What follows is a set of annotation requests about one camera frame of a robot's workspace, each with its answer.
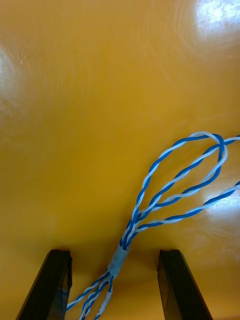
yellow surface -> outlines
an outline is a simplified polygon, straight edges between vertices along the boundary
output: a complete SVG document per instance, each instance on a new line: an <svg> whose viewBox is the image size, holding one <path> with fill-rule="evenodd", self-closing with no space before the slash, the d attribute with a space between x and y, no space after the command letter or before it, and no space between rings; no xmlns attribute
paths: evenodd
<svg viewBox="0 0 240 320"><path fill-rule="evenodd" d="M70 300L98 277L149 166L172 143L199 130L240 134L239 57L238 0L0 0L1 319L16 317L50 249L71 250ZM211 144L171 155L143 205ZM236 142L216 182L152 219L184 213L235 184L239 155ZM216 159L172 192L199 182ZM239 316L236 192L136 237L101 319L163 319L158 252L174 248L213 318ZM78 305L66 319L80 314Z"/></svg>

blue tape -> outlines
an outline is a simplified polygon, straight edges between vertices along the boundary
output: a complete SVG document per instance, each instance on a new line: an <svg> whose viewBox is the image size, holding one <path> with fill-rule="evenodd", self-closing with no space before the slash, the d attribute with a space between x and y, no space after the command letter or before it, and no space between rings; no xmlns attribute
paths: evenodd
<svg viewBox="0 0 240 320"><path fill-rule="evenodd" d="M114 278L118 276L128 253L129 250L124 250L120 245L118 245L117 250L111 259L111 262L107 267L107 270Z"/></svg>

orange surface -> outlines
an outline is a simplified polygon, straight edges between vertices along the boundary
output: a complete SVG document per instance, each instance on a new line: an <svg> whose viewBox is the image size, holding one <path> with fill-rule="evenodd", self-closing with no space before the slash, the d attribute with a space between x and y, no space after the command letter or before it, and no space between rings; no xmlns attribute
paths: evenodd
<svg viewBox="0 0 240 320"><path fill-rule="evenodd" d="M1 319L15 319L50 249L71 250L70 300L96 279L149 166L172 143L199 130L240 134L239 57L238 0L0 0ZM169 157L143 205L211 144ZM239 142L228 149L216 182L151 218L184 213L235 184ZM216 159L172 192L199 182ZM158 252L175 248L213 318L239 316L236 192L136 237L101 319L163 319ZM78 305L66 319L80 315Z"/></svg>

cable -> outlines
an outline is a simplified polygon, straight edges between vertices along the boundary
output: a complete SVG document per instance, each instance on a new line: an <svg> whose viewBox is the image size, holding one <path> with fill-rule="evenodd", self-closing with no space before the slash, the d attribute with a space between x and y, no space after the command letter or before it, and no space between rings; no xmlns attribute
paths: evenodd
<svg viewBox="0 0 240 320"><path fill-rule="evenodd" d="M194 160L188 167L185 169L181 170L175 177L172 179L170 182L166 183L162 189L151 199L148 207L143 210L139 210L140 204L143 201L146 189L148 188L151 177L153 173L157 170L159 164L167 158L175 149L178 149L182 147L186 142L191 142L191 141L198 141L198 140L203 140L211 138L217 144L209 147L202 156L198 157L196 160ZM130 221L128 222L126 226L126 230L123 233L123 236L119 242L119 245L117 247L117 250L115 254L112 257L112 260L110 264L107 267L106 272L101 275L98 280L94 281L90 287L88 287L82 294L80 294L77 299L67 305L67 311L71 309L75 304L80 302L85 296L88 295L86 301L83 304L82 307L82 313L79 318L79 320L84 320L88 314L91 311L91 308L97 298L100 296L101 292L104 290L106 286L108 286L108 290L106 293L106 298L104 302L101 305L101 308L99 312L97 313L96 317L94 320L99 319L101 314L104 312L106 306L108 305L111 296L113 294L113 280L116 278L121 270L121 267L130 251L130 245L134 237L149 228L153 227L158 227L164 224L173 224L182 221L183 219L193 217L197 215L199 212L202 210L209 208L210 206L216 204L218 201L221 199L224 199L226 197L229 197L235 190L240 189L240 181L237 182L232 188L223 191L220 195L211 198L210 200L206 201L202 206L196 207L194 209L191 209L187 211L184 214L180 215L174 215L170 216L166 219L163 220L153 220L149 223L141 224L140 223L151 213L154 211L157 211L161 209L162 207L170 206L177 201L179 201L181 198L185 197L190 197L194 194L196 194L201 188L204 188L205 186L209 185L212 183L220 174L222 165L225 163L225 161L228 158L228 150L227 147L228 145L232 144L234 141L240 140L240 135L235 136L235 137L230 137L225 140L218 135L218 134L211 134L205 131L200 131L200 132L195 132L191 134L189 137L183 138L175 142L172 147L169 149L165 150L159 158L151 165L147 176L143 180L142 183L142 189L140 193L137 196L136 199L136 205L132 211L132 216ZM217 164L212 168L212 170L206 175L206 177L202 180L201 183L191 186L184 190L180 194L174 194L169 196L166 200L160 202L160 199L162 195L170 190L175 183L180 181L181 179L185 178L189 172L192 169L195 169L199 164L202 163L202 161L211 156L215 151L218 150L218 159L217 159Z"/></svg>

glossy yellow surface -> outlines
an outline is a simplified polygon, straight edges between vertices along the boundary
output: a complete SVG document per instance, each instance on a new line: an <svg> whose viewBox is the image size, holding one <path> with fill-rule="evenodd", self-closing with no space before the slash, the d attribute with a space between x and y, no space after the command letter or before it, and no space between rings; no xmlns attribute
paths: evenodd
<svg viewBox="0 0 240 320"><path fill-rule="evenodd" d="M71 250L70 300L96 279L149 166L172 143L199 130L240 134L239 57L238 0L0 0L1 319L15 319L50 249ZM185 145L161 164L143 205L211 144ZM236 142L217 181L151 218L231 187L239 155ZM216 159L172 192L199 182ZM236 192L136 237L101 319L164 319L158 252L175 248L213 318L239 316ZM80 314L78 305L66 319Z"/></svg>

